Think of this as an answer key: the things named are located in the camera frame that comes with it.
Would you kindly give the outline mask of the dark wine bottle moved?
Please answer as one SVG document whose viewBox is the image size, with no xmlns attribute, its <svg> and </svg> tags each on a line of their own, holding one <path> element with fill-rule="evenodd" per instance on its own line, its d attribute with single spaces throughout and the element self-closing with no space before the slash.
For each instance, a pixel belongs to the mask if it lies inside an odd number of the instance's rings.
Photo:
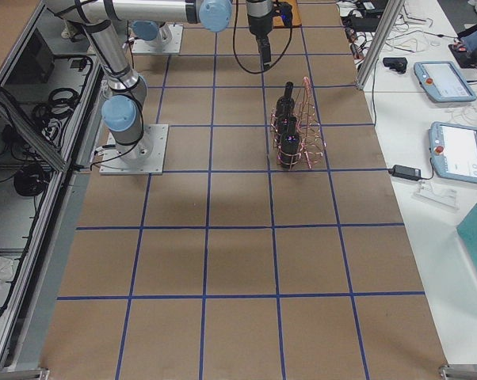
<svg viewBox="0 0 477 380">
<path fill-rule="evenodd" d="M 277 119 L 277 134 L 280 138 L 285 134 L 293 134 L 296 132 L 297 118 L 295 116 L 281 116 Z"/>
</svg>

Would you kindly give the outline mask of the wooden tray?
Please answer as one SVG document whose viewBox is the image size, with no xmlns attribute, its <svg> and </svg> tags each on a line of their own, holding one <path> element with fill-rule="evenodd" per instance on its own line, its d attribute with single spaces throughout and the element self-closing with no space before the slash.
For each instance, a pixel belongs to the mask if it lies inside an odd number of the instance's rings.
<svg viewBox="0 0 477 380">
<path fill-rule="evenodd" d="M 302 25 L 296 0 L 273 1 L 273 27 L 275 29 L 299 28 Z"/>
</svg>

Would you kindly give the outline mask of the dark wine bottle rear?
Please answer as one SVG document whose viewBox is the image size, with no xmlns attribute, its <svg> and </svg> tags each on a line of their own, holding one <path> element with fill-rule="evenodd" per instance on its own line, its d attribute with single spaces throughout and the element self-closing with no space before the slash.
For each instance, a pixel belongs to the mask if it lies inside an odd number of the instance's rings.
<svg viewBox="0 0 477 380">
<path fill-rule="evenodd" d="M 286 82 L 284 87 L 284 94 L 277 100 L 275 117 L 277 119 L 287 118 L 293 112 L 295 101 L 292 98 L 293 83 Z"/>
</svg>

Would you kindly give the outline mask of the dark wine bottle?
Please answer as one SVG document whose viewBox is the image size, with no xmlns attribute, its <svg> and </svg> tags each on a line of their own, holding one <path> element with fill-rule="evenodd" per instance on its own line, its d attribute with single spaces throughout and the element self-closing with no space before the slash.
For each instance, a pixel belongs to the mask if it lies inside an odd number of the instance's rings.
<svg viewBox="0 0 477 380">
<path fill-rule="evenodd" d="M 283 169 L 291 169 L 299 159 L 300 135 L 285 132 L 280 137 L 279 163 Z"/>
<path fill-rule="evenodd" d="M 277 119 L 287 118 L 293 112 L 295 101 L 292 98 L 293 83 L 286 82 L 284 87 L 284 94 L 277 100 L 275 117 Z"/>
</svg>

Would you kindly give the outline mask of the dark wine bottle front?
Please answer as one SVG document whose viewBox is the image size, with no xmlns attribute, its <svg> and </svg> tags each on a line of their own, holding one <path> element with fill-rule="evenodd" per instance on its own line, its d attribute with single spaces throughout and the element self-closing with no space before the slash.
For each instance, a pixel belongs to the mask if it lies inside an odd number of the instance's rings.
<svg viewBox="0 0 477 380">
<path fill-rule="evenodd" d="M 283 169 L 291 169 L 299 159 L 300 135 L 285 132 L 280 137 L 279 163 Z"/>
</svg>

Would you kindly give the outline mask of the black handheld device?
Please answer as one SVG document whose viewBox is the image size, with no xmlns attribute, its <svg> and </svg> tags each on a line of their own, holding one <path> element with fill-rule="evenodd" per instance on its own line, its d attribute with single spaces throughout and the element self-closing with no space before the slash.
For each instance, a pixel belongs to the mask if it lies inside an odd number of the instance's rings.
<svg viewBox="0 0 477 380">
<path fill-rule="evenodd" d="M 398 74 L 405 74 L 407 69 L 407 59 L 405 57 L 384 57 L 383 65 Z"/>
</svg>

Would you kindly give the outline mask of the far teach pendant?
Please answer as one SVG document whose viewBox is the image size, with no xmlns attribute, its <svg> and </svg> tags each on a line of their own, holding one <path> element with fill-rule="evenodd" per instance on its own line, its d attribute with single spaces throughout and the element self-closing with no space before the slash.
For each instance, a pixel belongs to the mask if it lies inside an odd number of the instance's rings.
<svg viewBox="0 0 477 380">
<path fill-rule="evenodd" d="M 434 102 L 472 102 L 477 99 L 474 90 L 451 61 L 416 62 L 414 74 Z"/>
</svg>

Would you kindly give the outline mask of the teach pendant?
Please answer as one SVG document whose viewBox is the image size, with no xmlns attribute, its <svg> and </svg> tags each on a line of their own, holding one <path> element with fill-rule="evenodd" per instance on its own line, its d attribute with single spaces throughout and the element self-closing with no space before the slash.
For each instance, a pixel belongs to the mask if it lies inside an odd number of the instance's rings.
<svg viewBox="0 0 477 380">
<path fill-rule="evenodd" d="M 477 184 L 477 127 L 432 123 L 429 152 L 439 177 Z"/>
<path fill-rule="evenodd" d="M 451 61 L 416 62 L 414 74 L 434 102 L 472 102 L 477 99 L 474 90 Z"/>
</svg>

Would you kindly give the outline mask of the black power adapter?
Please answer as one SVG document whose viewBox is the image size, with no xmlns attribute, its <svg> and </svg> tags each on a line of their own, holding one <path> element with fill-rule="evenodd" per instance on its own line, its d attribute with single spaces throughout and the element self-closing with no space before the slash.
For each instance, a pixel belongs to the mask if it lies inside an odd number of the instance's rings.
<svg viewBox="0 0 477 380">
<path fill-rule="evenodd" d="M 388 173 L 397 178 L 409 180 L 409 181 L 419 181 L 422 178 L 420 169 L 404 166 L 404 165 L 393 165 Z"/>
</svg>

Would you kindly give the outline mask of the near teach pendant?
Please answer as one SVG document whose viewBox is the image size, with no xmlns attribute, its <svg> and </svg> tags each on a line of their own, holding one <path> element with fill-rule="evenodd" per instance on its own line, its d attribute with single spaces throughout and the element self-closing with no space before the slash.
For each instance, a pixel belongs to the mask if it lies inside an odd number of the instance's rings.
<svg viewBox="0 0 477 380">
<path fill-rule="evenodd" d="M 477 184 L 477 127 L 432 123 L 429 152 L 439 177 Z"/>
</svg>

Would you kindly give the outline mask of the clear acrylic stand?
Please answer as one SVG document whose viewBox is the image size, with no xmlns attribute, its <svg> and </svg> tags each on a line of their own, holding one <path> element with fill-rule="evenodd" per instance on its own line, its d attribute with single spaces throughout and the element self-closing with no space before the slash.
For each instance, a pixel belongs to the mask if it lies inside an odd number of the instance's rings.
<svg viewBox="0 0 477 380">
<path fill-rule="evenodd" d="M 430 181 L 421 180 L 413 197 L 422 202 L 445 207 L 451 211 L 458 211 L 457 191 L 452 188 L 435 188 Z"/>
</svg>

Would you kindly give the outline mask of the aluminium frame post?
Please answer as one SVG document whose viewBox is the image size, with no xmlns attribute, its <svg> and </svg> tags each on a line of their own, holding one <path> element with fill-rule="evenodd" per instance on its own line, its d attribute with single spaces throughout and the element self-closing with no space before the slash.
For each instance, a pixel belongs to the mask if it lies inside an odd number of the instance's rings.
<svg viewBox="0 0 477 380">
<path fill-rule="evenodd" d="M 383 16 L 380 19 L 372 43 L 368 49 L 364 61 L 361 64 L 361 68 L 357 73 L 356 87 L 359 90 L 363 90 L 370 75 L 372 74 L 377 60 L 380 56 L 380 52 L 385 45 L 386 39 L 389 36 L 398 15 L 404 5 L 404 0 L 392 0 L 389 1 Z"/>
</svg>

